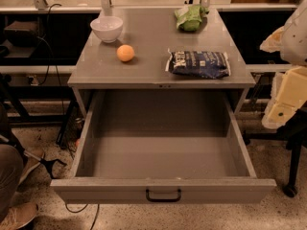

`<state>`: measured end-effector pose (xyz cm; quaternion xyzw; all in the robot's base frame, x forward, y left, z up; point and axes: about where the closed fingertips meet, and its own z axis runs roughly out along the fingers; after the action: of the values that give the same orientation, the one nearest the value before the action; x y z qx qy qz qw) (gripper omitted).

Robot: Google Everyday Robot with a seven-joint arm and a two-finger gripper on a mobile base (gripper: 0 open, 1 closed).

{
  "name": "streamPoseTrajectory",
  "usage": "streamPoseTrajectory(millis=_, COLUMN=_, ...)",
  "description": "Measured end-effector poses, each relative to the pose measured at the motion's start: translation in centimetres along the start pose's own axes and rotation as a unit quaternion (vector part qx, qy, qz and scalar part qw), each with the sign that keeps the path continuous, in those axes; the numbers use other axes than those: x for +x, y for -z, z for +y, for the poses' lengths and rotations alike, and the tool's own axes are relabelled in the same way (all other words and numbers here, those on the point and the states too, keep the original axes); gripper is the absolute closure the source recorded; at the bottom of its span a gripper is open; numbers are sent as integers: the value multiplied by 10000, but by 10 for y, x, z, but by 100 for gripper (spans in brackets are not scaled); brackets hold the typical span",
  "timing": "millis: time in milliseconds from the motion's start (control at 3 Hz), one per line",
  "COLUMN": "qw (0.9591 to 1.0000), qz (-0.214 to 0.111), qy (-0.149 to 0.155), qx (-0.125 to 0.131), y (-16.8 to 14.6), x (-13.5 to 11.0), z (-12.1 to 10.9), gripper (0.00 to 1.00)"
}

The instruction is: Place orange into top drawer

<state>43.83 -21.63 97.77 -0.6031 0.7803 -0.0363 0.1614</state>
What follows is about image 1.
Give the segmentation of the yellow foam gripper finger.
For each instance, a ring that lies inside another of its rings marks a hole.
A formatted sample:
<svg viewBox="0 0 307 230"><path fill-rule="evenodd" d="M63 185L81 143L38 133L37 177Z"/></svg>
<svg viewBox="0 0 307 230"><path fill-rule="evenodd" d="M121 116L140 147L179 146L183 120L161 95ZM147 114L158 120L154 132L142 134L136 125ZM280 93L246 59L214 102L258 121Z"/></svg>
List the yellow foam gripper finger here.
<svg viewBox="0 0 307 230"><path fill-rule="evenodd" d="M283 32L284 27L276 29L261 43L260 49L268 53L279 52L281 49L281 37Z"/></svg>
<svg viewBox="0 0 307 230"><path fill-rule="evenodd" d="M306 102L306 67L298 66L285 73L276 73L262 125L269 129L284 126Z"/></svg>

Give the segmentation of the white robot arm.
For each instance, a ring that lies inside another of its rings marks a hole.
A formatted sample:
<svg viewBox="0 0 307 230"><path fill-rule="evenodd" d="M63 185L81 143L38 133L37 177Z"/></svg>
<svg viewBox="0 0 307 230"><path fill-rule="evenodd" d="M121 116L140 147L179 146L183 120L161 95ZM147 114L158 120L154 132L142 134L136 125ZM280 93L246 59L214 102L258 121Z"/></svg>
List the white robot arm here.
<svg viewBox="0 0 307 230"><path fill-rule="evenodd" d="M262 125L276 129L284 126L307 102L307 0L303 0L286 23L260 45L265 52L279 52L293 65L284 74L276 73L271 99Z"/></svg>

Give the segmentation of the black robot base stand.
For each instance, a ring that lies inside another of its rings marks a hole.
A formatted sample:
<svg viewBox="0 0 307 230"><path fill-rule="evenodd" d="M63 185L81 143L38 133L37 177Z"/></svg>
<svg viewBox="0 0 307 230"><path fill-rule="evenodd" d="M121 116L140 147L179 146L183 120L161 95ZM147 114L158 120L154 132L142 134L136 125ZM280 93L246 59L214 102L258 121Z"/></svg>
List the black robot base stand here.
<svg viewBox="0 0 307 230"><path fill-rule="evenodd" d="M283 193L288 197L297 195L296 176L300 160L301 148L307 142L307 110L299 109L285 126L275 132L248 133L243 132L243 140L246 145L251 139L286 141L286 149L290 150L291 163L288 184L283 187Z"/></svg>

